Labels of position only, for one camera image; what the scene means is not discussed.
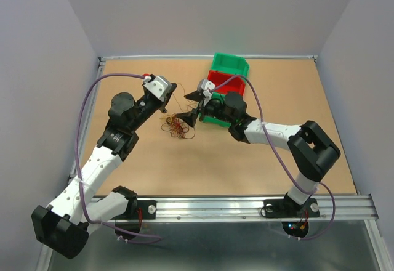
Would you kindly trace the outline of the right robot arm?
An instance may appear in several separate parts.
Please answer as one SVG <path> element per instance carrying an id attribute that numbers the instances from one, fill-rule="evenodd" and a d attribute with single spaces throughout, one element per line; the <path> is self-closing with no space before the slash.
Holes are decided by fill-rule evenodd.
<path id="1" fill-rule="evenodd" d="M 337 145 L 314 121 L 306 121 L 301 125 L 265 123 L 248 115 L 247 103 L 236 92 L 229 92 L 222 99 L 213 98 L 208 102 L 197 91 L 187 97 L 197 100 L 197 107 L 179 113 L 176 117 L 190 127 L 195 126 L 198 117 L 215 117 L 230 124 L 228 131 L 238 142 L 269 145 L 275 155 L 278 155 L 279 148 L 291 153 L 299 169 L 283 201 L 285 212 L 291 216 L 305 209 L 305 202 L 341 156 Z"/>

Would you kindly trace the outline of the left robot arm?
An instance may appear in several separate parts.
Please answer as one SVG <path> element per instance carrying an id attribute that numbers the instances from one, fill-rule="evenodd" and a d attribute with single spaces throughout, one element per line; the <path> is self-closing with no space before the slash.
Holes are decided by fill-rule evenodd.
<path id="1" fill-rule="evenodd" d="M 128 92 L 112 98 L 103 135 L 83 168 L 58 197 L 33 211 L 31 218 L 39 242 L 73 259 L 94 231 L 118 216 L 137 219 L 131 230 L 111 226 L 120 240 L 129 242 L 140 235 L 143 210 L 134 191 L 118 186 L 96 203 L 91 199 L 135 147 L 139 139 L 137 129 L 156 111 L 166 112 L 176 88 L 176 83 L 156 77 L 143 83 L 144 93 L 138 100 Z"/>

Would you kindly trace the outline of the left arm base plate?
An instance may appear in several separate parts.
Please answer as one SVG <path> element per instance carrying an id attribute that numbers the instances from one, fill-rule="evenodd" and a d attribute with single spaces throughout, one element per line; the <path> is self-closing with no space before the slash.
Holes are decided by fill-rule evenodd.
<path id="1" fill-rule="evenodd" d="M 127 205 L 126 211 L 118 216 L 115 220 L 155 220 L 157 210 L 157 201 L 137 200 L 135 203 Z"/>

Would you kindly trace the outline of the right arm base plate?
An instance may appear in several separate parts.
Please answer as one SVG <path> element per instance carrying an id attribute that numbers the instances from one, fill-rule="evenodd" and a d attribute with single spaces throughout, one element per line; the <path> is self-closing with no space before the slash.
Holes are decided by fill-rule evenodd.
<path id="1" fill-rule="evenodd" d="M 296 219 L 301 217 L 320 217 L 317 200 L 309 198 L 303 205 L 285 198 L 274 198 L 263 201 L 260 215 L 267 219 Z"/>

